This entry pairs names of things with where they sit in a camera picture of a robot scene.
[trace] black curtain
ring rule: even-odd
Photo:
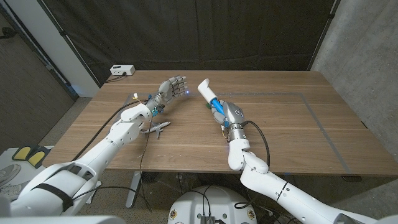
[[[306,70],[333,0],[45,0],[99,82],[137,70]]]

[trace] white device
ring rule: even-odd
[[[123,75],[124,72],[126,72],[126,75],[132,75],[136,68],[134,68],[134,65],[113,65],[109,70],[112,75]]]
[[[203,196],[196,192],[183,194],[172,205],[168,224],[175,223],[197,223],[201,224],[205,219],[222,220],[224,223],[246,223],[257,224],[256,214],[251,205],[244,209],[235,209],[234,205],[239,202],[247,202],[242,195],[226,187],[202,186],[193,189],[203,193],[209,200],[210,212],[207,201],[203,201]]]

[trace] table leg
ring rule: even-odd
[[[131,181],[130,188],[137,192],[139,191],[140,177],[141,177],[141,175],[140,175],[139,171],[135,171],[134,174],[132,175],[132,181]],[[132,206],[134,205],[134,202],[136,201],[136,197],[137,197],[137,194],[134,193],[133,191],[129,190],[129,195],[127,196],[127,201],[126,201],[127,208],[132,208]]]

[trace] small metal airplane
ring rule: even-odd
[[[163,131],[162,128],[166,127],[169,124],[170,124],[170,122],[168,122],[168,121],[160,123],[160,124],[156,124],[156,123],[152,122],[152,127],[149,130],[142,131],[142,133],[151,133],[151,132],[156,131],[156,138],[158,139],[160,133]]]

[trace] black cable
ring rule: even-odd
[[[262,137],[262,140],[264,141],[264,144],[266,145],[266,151],[267,151],[267,165],[268,165],[268,169],[270,168],[270,153],[269,153],[269,147],[268,147],[268,142],[267,142],[267,140],[266,140],[266,137],[264,136],[264,134],[262,133],[262,131],[261,131],[261,129],[259,128],[259,126],[258,125],[256,125],[253,121],[245,121],[245,122],[243,122],[242,123],[242,127],[244,127],[245,125],[247,125],[248,123],[250,123],[250,124],[252,124],[254,127],[256,127],[256,129],[259,131],[259,133],[260,133],[260,135],[261,135],[261,137]],[[236,203],[236,204],[234,204],[234,208],[236,208],[236,209],[244,209],[244,208],[246,208],[247,206],[249,206],[250,204],[252,204],[254,201],[255,201],[255,199],[257,199],[257,196],[258,195],[256,195],[253,199],[251,199],[250,198],[250,201],[249,202],[238,202],[238,203]]]
[[[273,212],[276,212],[276,213],[278,213],[279,215],[282,215],[282,216],[286,217],[287,219],[289,219],[289,222],[294,222],[295,224],[298,224],[296,221],[294,221],[296,218],[288,217],[287,215],[285,215],[285,214],[283,214],[283,213],[280,213],[280,212],[278,212],[277,210],[272,209],[272,208],[267,208],[267,209],[269,209],[269,210],[271,210],[271,211],[273,211]]]
[[[278,218],[277,218],[275,215],[273,215],[273,216],[275,217],[276,221],[277,221],[279,224],[281,224],[280,221],[278,220]]]
[[[238,203],[235,203],[235,204],[234,204],[234,208],[236,208],[236,209],[244,209],[244,208],[246,208],[247,206],[251,205],[251,204],[255,201],[255,199],[257,199],[257,197],[258,197],[258,194],[257,194],[256,196],[254,196],[253,199],[250,198],[250,201],[249,201],[249,202],[238,202]]]
[[[206,198],[206,200],[207,200],[207,205],[209,206],[209,216],[210,216],[210,214],[211,214],[211,212],[210,212],[210,202],[209,202],[209,199],[207,198],[207,196],[206,196],[205,194],[203,194],[203,193],[200,193],[199,191],[196,191],[196,190],[189,190],[189,191],[187,191],[187,192],[196,192],[196,193],[198,193],[198,194],[203,195],[203,196]],[[204,207],[204,206],[203,206],[203,216],[205,216],[205,207]]]
[[[119,79],[125,77],[126,75],[127,75],[127,73],[126,73],[126,72],[123,72],[123,74],[122,74],[121,76],[118,76],[118,77],[113,78],[113,79],[111,79],[111,80],[106,80],[105,83],[116,82],[116,81],[118,81]]]
[[[206,190],[203,193],[203,211],[205,210],[205,195],[206,195],[206,191],[210,188],[211,184],[206,188]]]
[[[259,131],[262,140],[264,141],[264,144],[266,145],[266,151],[267,151],[267,165],[268,165],[268,169],[270,169],[270,154],[269,154],[269,147],[268,147],[268,142],[266,140],[266,137],[264,136],[264,134],[262,133],[261,129],[259,128],[258,125],[256,125],[253,121],[245,121],[242,123],[242,127],[244,127],[245,125],[247,125],[248,123],[253,124],[254,127],[257,128],[257,130]]]
[[[152,117],[151,119],[150,119],[150,123],[149,123],[149,129],[148,129],[148,135],[147,135],[147,142],[145,143],[145,148],[144,148],[144,152],[142,152],[142,156],[141,156],[141,161],[139,162],[139,180],[140,180],[140,182],[141,182],[141,184],[142,184],[142,195],[144,196],[144,198],[145,198],[145,190],[144,190],[144,183],[142,182],[142,169],[141,169],[141,167],[142,167],[142,158],[144,158],[144,154],[145,154],[145,152],[146,152],[146,150],[147,150],[147,146],[148,146],[148,140],[149,140],[149,134],[150,134],[150,127],[152,126],[152,120],[154,119],[154,117]]]
[[[90,146],[91,143],[93,143],[93,141],[95,140],[95,138],[97,138],[97,136],[100,134],[100,132],[102,132],[102,130],[105,128],[105,126],[112,120],[112,118],[114,116],[116,116],[121,110],[123,110],[124,108],[133,105],[134,103],[139,103],[139,101],[134,101],[131,103],[128,103],[122,107],[120,107],[115,113],[112,114],[112,116],[104,123],[104,125],[102,125],[102,127],[97,131],[97,133],[91,138],[91,140],[86,144],[86,146],[72,159],[71,162],[77,160],[79,158],[79,156],[88,148],[88,146]]]
[[[294,221],[295,219],[297,219],[297,218],[291,218],[286,224],[289,224],[290,222],[294,222],[294,223],[298,224],[296,221]]]
[[[181,180],[180,180],[180,173],[178,173],[178,182],[179,182],[179,184],[180,184],[181,194],[183,195],[184,193],[183,193],[183,191],[182,191],[182,185],[181,185]]]
[[[134,193],[136,193],[138,196],[140,196],[142,199],[144,199],[145,204],[147,205],[147,208],[150,210],[150,212],[152,212],[152,208],[150,207],[149,202],[145,199],[145,197],[143,197],[141,194],[139,194],[138,192],[136,192],[135,190],[133,190],[133,189],[131,189],[129,187],[120,187],[120,186],[96,187],[94,189],[91,189],[91,190],[88,190],[88,191],[86,191],[84,193],[81,193],[80,195],[77,195],[76,197],[72,198],[72,200],[76,200],[77,198],[79,198],[79,197],[81,197],[81,196],[83,196],[85,194],[88,194],[90,192],[93,192],[93,191],[99,190],[99,189],[128,189],[128,190],[131,190]]]

